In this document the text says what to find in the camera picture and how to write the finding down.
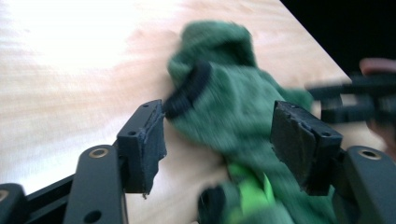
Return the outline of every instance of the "table surface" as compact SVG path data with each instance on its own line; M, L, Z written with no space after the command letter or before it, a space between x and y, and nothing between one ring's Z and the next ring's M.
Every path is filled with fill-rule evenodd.
M347 77L277 0L0 0L0 183L26 194L71 175L79 154L111 145L143 103L173 90L166 64L189 21L246 26L258 65L285 87ZM344 146L381 148L364 124L335 127ZM131 223L192 223L224 163L164 123L168 156Z

